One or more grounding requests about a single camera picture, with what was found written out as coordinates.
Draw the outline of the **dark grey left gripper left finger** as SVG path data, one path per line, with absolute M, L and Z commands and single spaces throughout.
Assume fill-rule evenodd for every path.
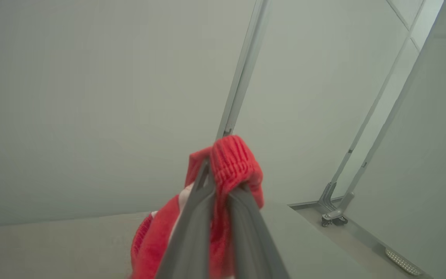
M 157 279 L 209 278 L 215 190 L 209 159 L 205 158 L 156 272 Z

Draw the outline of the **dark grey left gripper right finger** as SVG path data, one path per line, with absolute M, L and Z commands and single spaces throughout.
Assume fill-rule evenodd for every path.
M 236 279 L 290 278 L 247 183 L 228 195 Z

